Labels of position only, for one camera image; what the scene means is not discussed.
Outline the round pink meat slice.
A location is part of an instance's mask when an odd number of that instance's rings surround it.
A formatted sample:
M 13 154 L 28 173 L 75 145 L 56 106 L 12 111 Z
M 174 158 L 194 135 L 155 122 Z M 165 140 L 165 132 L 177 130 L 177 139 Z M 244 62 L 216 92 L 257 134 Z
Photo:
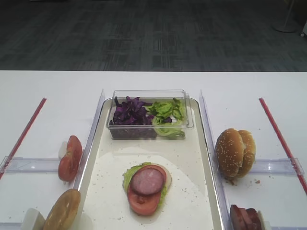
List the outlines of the round pink meat slice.
M 138 170 L 130 181 L 130 187 L 140 195 L 149 196 L 162 190 L 166 181 L 166 174 L 157 167 L 147 167 Z

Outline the sliced meat stack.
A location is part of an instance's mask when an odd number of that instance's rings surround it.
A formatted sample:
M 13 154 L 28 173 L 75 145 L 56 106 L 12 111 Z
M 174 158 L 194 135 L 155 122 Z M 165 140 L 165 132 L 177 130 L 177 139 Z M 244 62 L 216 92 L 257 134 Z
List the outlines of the sliced meat stack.
M 253 208 L 231 205 L 230 219 L 234 230 L 262 230 L 258 213 Z

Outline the green lettuce in container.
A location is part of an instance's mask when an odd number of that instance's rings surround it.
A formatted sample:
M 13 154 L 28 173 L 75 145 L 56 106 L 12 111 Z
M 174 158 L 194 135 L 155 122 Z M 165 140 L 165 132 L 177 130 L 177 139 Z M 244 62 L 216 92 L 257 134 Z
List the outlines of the green lettuce in container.
M 159 136 L 169 139 L 185 138 L 185 132 L 181 128 L 175 128 L 184 125 L 187 118 L 185 104 L 179 99 L 154 102 L 152 105 L 145 106 L 145 109 L 147 113 L 154 116 L 152 125 L 163 126 L 154 129 Z

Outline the lettuce leaf on tray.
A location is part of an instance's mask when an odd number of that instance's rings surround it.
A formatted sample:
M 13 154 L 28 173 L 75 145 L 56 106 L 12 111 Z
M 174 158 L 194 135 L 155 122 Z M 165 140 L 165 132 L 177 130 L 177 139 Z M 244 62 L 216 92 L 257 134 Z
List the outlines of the lettuce leaf on tray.
M 157 168 L 158 170 L 162 171 L 162 174 L 164 175 L 165 181 L 166 181 L 166 173 L 165 173 L 165 171 L 164 171 L 162 168 L 158 167 L 158 166 L 156 165 L 156 163 L 143 162 L 143 163 L 141 163 L 141 164 L 139 164 L 139 165 L 135 165 L 135 166 L 131 167 L 130 169 L 127 169 L 126 172 L 123 173 L 123 177 L 124 177 L 124 179 L 123 179 L 123 188 L 124 188 L 124 190 L 125 190 L 126 193 L 128 192 L 128 186 L 129 186 L 129 184 L 130 184 L 130 181 L 131 181 L 133 175 L 134 175 L 138 170 L 140 170 L 141 168 L 144 168 L 144 167 L 146 167 L 146 166 L 149 166 L 149 167 L 152 166 L 153 168 Z M 162 189 L 161 198 L 160 198 L 160 201 L 159 201 L 159 204 L 158 204 L 159 207 L 161 207 L 161 206 L 164 205 L 165 196 L 166 196 L 167 192 L 168 192 L 168 191 L 166 190 L 166 185 L 164 185 L 164 187 L 163 187 L 163 189 Z

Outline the tomato slice on tray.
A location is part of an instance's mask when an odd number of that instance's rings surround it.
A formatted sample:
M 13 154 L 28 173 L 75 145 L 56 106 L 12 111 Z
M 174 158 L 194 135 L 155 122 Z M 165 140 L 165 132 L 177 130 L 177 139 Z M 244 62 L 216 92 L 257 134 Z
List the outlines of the tomato slice on tray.
M 128 202 L 130 208 L 139 215 L 152 215 L 158 208 L 158 204 L 161 198 L 162 191 L 153 194 L 153 195 L 140 195 L 132 190 L 130 184 L 128 186 Z

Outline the upright tomato slices left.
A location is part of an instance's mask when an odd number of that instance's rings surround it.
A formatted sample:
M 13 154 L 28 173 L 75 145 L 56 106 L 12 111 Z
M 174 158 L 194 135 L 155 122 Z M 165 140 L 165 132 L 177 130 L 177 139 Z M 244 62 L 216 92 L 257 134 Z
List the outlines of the upright tomato slices left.
M 75 135 L 71 135 L 67 143 L 66 154 L 59 162 L 58 176 L 60 180 L 71 182 L 75 178 L 82 153 L 80 140 Z

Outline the white block by meat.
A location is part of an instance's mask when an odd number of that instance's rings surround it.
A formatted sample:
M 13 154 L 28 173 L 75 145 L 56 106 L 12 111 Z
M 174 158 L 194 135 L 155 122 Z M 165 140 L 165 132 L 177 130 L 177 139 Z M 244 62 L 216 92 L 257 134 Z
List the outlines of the white block by meat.
M 264 219 L 262 212 L 258 210 L 257 214 L 260 220 L 261 229 L 262 230 L 272 230 L 270 223 Z

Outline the clear plastic salad container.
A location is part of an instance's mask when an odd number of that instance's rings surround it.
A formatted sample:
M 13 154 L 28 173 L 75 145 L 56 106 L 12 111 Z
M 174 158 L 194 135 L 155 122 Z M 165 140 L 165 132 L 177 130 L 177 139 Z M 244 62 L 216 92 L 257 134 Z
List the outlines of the clear plastic salad container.
M 116 90 L 106 121 L 113 139 L 184 139 L 193 126 L 184 90 Z

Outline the purple cabbage leaves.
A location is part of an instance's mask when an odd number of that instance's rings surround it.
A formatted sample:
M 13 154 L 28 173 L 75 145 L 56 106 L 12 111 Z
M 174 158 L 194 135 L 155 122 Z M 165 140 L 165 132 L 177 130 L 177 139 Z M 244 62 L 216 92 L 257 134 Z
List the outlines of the purple cabbage leaves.
M 130 98 L 119 103 L 114 99 L 116 110 L 113 119 L 109 122 L 112 126 L 148 126 L 152 124 L 154 115 L 147 114 L 146 106 L 151 103 L 141 101 L 139 97 Z M 152 128 L 112 128 L 110 130 L 113 139 L 154 139 L 157 133 Z

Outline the silver metal tray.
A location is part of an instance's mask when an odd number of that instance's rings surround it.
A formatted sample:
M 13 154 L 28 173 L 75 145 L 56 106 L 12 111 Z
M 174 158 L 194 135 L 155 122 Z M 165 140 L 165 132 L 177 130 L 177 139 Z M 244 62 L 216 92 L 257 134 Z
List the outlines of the silver metal tray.
M 190 101 L 194 126 L 182 140 L 113 140 L 106 127 L 106 100 L 94 139 L 87 189 L 78 230 L 219 230 L 214 183 L 198 103 Z M 172 183 L 151 216 L 134 213 L 123 189 L 123 173 L 143 162 L 166 167 Z

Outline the sesame bun front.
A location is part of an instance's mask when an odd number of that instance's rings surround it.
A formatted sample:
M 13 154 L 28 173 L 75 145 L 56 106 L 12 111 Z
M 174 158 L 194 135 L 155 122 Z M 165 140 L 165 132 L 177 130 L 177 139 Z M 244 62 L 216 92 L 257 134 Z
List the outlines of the sesame bun front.
M 243 163 L 245 145 L 236 129 L 223 131 L 215 144 L 219 169 L 226 177 L 235 177 Z

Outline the sesame bun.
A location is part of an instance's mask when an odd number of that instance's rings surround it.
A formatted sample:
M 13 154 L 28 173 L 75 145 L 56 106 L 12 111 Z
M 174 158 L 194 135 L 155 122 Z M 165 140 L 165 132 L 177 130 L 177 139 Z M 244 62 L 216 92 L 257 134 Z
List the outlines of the sesame bun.
M 245 145 L 236 129 L 223 131 L 215 144 L 219 169 L 226 177 L 235 177 L 243 163 Z
M 247 130 L 239 130 L 242 141 L 245 144 L 242 165 L 238 170 L 237 177 L 244 177 L 252 168 L 255 161 L 256 144 L 251 132 Z

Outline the sesame bun rear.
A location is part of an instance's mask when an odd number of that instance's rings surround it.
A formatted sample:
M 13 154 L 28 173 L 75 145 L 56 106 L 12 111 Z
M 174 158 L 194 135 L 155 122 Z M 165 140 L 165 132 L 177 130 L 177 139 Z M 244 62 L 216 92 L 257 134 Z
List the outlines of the sesame bun rear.
M 244 177 L 252 168 L 255 161 L 256 144 L 251 132 L 247 130 L 239 130 L 242 141 L 245 144 L 242 165 L 238 170 L 237 177 Z

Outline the left long acrylic divider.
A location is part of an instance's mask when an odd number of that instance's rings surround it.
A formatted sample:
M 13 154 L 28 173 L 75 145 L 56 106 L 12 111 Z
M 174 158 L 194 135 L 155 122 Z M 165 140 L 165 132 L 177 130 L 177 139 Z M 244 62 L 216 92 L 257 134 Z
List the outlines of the left long acrylic divider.
M 86 142 L 86 146 L 83 151 L 83 154 L 80 160 L 80 164 L 79 164 L 79 169 L 75 177 L 75 181 L 74 181 L 73 189 L 76 189 L 79 192 L 81 191 L 81 183 L 82 183 L 82 180 L 84 179 L 86 166 L 89 161 L 90 151 L 92 148 L 94 136 L 95 136 L 96 129 L 98 126 L 98 122 L 99 122 L 99 118 L 100 118 L 100 114 L 101 114 L 101 110 L 102 110 L 104 101 L 105 101 L 105 91 L 104 89 L 102 89 L 99 100 L 98 100 L 96 112 L 93 118 L 92 126 L 89 132 L 89 136 Z

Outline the right red tape strip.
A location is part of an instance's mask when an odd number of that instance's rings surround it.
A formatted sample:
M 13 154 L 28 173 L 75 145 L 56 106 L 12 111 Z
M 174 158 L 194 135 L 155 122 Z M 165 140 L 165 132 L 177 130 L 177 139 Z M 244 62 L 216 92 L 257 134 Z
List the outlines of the right red tape strip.
M 275 122 L 275 120 L 274 120 L 274 118 L 273 118 L 273 116 L 272 116 L 268 106 L 266 105 L 264 99 L 263 98 L 259 98 L 259 102 L 260 102 L 264 112 L 266 113 L 266 116 L 269 119 L 269 121 L 270 121 L 270 123 L 271 123 L 271 125 L 272 125 L 272 127 L 273 127 L 273 129 L 274 129 L 274 131 L 275 131 L 275 133 L 276 133 L 276 135 L 277 135 L 277 137 L 278 137 L 278 139 L 279 139 L 279 141 L 280 141 L 280 143 L 281 143 L 285 153 L 286 153 L 286 155 L 287 155 L 287 157 L 290 159 L 292 167 L 295 170 L 296 175 L 297 175 L 297 177 L 298 177 L 298 179 L 299 179 L 299 181 L 300 181 L 300 183 L 301 183 L 305 193 L 307 193 L 307 183 L 306 183 L 306 180 L 305 180 L 305 178 L 303 176 L 302 170 L 299 169 L 299 165 L 298 165 L 299 162 L 296 161 L 294 156 L 292 155 L 292 153 L 291 153 L 291 151 L 290 151 L 290 149 L 289 149 L 289 147 L 288 147 L 288 145 L 287 145 L 287 143 L 286 143 L 282 133 L 280 132 L 279 127 L 276 124 L 276 122 Z

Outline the red tape strip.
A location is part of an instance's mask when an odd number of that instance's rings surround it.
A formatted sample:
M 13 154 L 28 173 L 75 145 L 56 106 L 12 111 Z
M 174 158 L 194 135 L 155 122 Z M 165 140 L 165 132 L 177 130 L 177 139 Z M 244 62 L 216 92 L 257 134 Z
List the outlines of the red tape strip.
M 279 127 L 276 124 L 276 122 L 275 122 L 275 120 L 274 120 L 274 118 L 273 118 L 273 116 L 272 116 L 268 106 L 266 105 L 264 99 L 263 98 L 259 98 L 259 102 L 260 102 L 264 112 L 266 113 L 266 116 L 269 119 L 269 121 L 270 121 L 270 123 L 271 123 L 271 125 L 272 125 L 272 127 L 273 127 L 273 129 L 274 129 L 274 131 L 275 131 L 275 133 L 276 133 L 276 135 L 277 135 L 277 137 L 278 137 L 278 139 L 279 139 L 279 141 L 280 141 L 280 143 L 281 143 L 285 153 L 286 153 L 286 155 L 287 155 L 287 157 L 290 159 L 292 167 L 295 170 L 296 175 L 297 175 L 297 177 L 298 177 L 298 179 L 299 179 L 299 181 L 300 181 L 300 183 L 301 183 L 305 193 L 307 193 L 307 183 L 306 183 L 306 180 L 305 180 L 305 178 L 303 176 L 302 170 L 299 169 L 299 165 L 298 165 L 299 162 L 296 161 L 294 156 L 292 155 L 292 153 L 291 153 L 291 151 L 290 151 L 290 149 L 289 149 L 289 147 L 288 147 L 288 145 L 287 145 L 287 143 L 286 143 L 282 133 L 280 132 Z
M 10 154 L 7 156 L 7 158 L 5 160 L 3 160 L 3 164 L 0 167 L 0 178 L 3 177 L 4 175 L 4 170 L 7 168 L 7 166 L 9 165 L 9 163 L 11 162 L 11 160 L 13 159 L 13 157 L 15 156 L 18 148 L 20 147 L 23 139 L 25 138 L 26 134 L 28 133 L 29 129 L 31 128 L 33 122 L 35 121 L 35 119 L 37 118 L 38 114 L 40 113 L 42 107 L 44 106 L 45 102 L 46 102 L 46 98 L 42 98 L 41 102 L 39 103 L 38 107 L 36 108 L 35 112 L 33 113 L 33 115 L 31 116 L 30 120 L 28 121 L 26 127 L 24 128 L 24 130 L 22 131 L 21 135 L 19 136 L 18 140 L 16 141 L 13 149 L 11 150 Z

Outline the left red tape strip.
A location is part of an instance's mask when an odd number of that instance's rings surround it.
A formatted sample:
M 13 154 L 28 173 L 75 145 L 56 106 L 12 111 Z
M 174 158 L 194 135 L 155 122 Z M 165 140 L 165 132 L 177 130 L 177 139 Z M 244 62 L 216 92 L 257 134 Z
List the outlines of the left red tape strip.
M 28 121 L 26 127 L 24 128 L 24 130 L 22 131 L 21 135 L 19 136 L 18 140 L 16 141 L 13 149 L 11 150 L 10 154 L 7 156 L 7 158 L 5 160 L 3 160 L 3 164 L 0 167 L 0 178 L 3 177 L 4 175 L 4 170 L 7 168 L 7 166 L 9 165 L 9 163 L 11 162 L 11 160 L 13 159 L 13 157 L 15 156 L 18 148 L 20 147 L 23 139 L 25 138 L 26 134 L 28 133 L 29 129 L 31 128 L 33 122 L 35 121 L 35 119 L 37 118 L 38 114 L 40 113 L 42 107 L 44 106 L 45 102 L 46 102 L 46 98 L 42 98 L 41 102 L 39 103 L 38 107 L 36 108 L 35 112 L 33 113 L 33 115 L 31 116 L 30 120 Z

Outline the toasted bun half left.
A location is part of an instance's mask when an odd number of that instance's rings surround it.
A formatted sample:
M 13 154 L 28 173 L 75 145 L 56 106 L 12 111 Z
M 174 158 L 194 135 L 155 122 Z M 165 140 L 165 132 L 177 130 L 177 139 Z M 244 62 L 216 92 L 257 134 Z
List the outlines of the toasted bun half left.
M 77 215 L 81 193 L 76 189 L 68 189 L 55 202 L 45 224 L 44 230 L 68 230 Z

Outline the right upper acrylic holder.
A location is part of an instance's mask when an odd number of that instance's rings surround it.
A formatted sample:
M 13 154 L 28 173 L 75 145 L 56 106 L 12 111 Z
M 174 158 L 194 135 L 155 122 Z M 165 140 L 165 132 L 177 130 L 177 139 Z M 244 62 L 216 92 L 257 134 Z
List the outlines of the right upper acrylic holder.
M 249 173 L 304 175 L 305 172 L 298 158 L 256 159 Z

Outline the acrylic holder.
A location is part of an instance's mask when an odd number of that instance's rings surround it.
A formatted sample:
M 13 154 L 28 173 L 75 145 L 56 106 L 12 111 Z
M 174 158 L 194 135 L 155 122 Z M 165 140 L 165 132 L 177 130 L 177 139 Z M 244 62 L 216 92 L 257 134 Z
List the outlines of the acrylic holder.
M 1 173 L 57 173 L 59 159 L 4 157 Z
M 305 172 L 298 158 L 256 159 L 249 173 L 304 175 Z

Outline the left upper acrylic holder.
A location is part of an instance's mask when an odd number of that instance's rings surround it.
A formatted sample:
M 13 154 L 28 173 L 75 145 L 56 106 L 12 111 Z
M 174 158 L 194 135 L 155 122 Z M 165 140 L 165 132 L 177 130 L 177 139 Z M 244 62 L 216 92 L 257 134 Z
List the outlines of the left upper acrylic holder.
M 1 173 L 57 173 L 59 159 L 4 157 Z

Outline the stanchion base background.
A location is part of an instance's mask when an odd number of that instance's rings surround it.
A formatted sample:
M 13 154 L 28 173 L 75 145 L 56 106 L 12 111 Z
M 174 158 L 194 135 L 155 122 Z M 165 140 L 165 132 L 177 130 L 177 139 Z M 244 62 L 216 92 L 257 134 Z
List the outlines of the stanchion base background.
M 295 26 L 288 24 L 294 4 L 295 4 L 295 0 L 289 1 L 287 16 L 286 16 L 284 23 L 272 25 L 273 30 L 277 32 L 281 32 L 281 33 L 294 33 L 296 31 Z

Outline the white block left of bun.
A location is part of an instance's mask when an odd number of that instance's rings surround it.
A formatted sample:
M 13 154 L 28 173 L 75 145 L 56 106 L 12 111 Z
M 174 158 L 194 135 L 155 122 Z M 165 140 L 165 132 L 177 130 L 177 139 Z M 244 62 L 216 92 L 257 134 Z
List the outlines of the white block left of bun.
M 42 230 L 45 224 L 45 218 L 35 208 L 29 208 L 26 211 L 21 230 Z

